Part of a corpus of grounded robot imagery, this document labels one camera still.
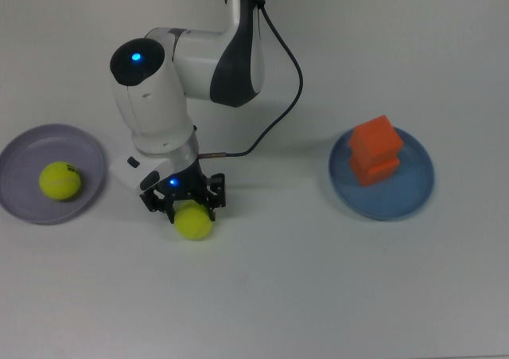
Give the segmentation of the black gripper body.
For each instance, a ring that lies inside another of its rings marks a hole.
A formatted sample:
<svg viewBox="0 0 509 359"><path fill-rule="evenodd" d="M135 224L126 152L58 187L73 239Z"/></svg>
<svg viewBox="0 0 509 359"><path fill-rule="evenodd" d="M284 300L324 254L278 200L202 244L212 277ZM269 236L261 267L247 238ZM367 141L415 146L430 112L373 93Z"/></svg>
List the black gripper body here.
<svg viewBox="0 0 509 359"><path fill-rule="evenodd" d="M200 163L194 162L185 170L162 179L157 183L157 191L174 200L205 199L207 184Z"/></svg>

